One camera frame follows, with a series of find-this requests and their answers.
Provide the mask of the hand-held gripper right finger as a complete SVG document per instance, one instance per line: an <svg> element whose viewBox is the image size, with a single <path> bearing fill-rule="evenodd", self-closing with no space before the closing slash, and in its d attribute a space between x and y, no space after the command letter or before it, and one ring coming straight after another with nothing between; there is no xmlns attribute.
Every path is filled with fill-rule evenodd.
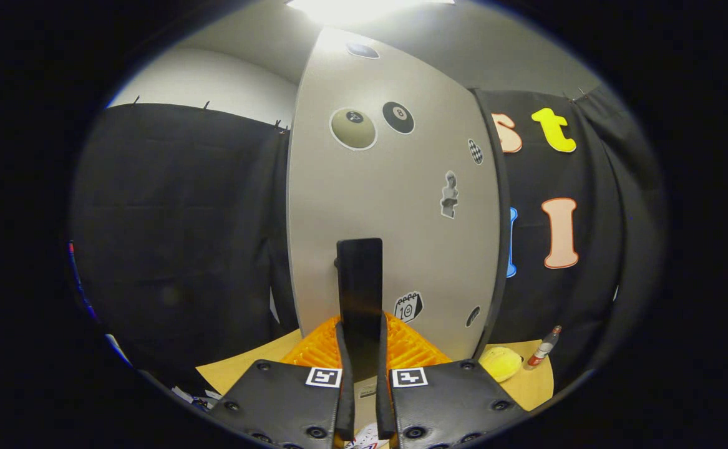
<svg viewBox="0 0 728 449"><path fill-rule="evenodd" d="M526 410L474 359L447 361L383 312L376 430L392 448L469 448L517 426Z"/></svg>

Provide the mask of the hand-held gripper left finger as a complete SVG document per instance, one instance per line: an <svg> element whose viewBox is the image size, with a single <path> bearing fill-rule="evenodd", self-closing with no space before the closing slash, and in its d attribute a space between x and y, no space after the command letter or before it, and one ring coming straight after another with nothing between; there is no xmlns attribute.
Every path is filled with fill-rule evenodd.
<svg viewBox="0 0 728 449"><path fill-rule="evenodd" d="M354 440L354 383L341 316L281 361L259 359L210 410L213 421L276 448L341 448Z"/></svg>

